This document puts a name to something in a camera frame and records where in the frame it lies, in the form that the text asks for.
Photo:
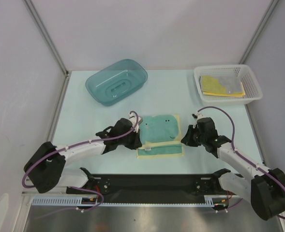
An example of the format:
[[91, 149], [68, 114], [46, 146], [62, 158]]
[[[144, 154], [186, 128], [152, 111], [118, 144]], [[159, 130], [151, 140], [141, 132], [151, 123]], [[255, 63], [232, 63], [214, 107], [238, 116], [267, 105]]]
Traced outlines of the grey towel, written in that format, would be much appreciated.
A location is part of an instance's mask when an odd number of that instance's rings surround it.
[[206, 93], [227, 95], [243, 93], [241, 80], [232, 75], [202, 75], [200, 85], [201, 90]]

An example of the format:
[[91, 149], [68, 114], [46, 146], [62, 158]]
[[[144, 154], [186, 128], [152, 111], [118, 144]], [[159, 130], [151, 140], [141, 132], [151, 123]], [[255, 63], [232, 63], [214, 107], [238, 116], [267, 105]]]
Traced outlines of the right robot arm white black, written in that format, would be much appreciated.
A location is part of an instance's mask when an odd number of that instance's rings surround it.
[[252, 206], [263, 220], [285, 212], [285, 174], [280, 169], [261, 166], [233, 147], [233, 141], [219, 135], [210, 117], [194, 114], [195, 123], [189, 125], [181, 142], [186, 146], [203, 146], [216, 158], [233, 167], [238, 174], [220, 170], [214, 173], [210, 188], [215, 194], [225, 190], [237, 194]]

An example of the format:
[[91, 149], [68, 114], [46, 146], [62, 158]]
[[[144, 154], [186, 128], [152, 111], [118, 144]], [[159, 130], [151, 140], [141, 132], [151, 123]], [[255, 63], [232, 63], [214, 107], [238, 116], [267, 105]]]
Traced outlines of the teal and yellow towel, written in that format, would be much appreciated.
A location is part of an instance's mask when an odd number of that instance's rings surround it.
[[144, 116], [139, 129], [142, 143], [142, 147], [137, 149], [139, 159], [177, 157], [184, 154], [178, 115]]

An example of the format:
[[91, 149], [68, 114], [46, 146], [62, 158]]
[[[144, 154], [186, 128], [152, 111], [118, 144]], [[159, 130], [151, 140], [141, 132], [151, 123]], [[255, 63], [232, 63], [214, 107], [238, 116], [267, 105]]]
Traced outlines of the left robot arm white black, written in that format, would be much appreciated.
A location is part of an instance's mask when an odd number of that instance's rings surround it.
[[72, 170], [67, 166], [90, 156], [114, 151], [120, 145], [137, 150], [142, 146], [141, 122], [142, 117], [132, 113], [129, 118], [121, 118], [114, 126], [96, 133], [94, 139], [64, 147], [43, 143], [24, 166], [22, 186], [35, 188], [39, 193], [47, 193], [55, 187], [66, 187], [68, 194], [98, 190], [98, 182], [86, 168]]

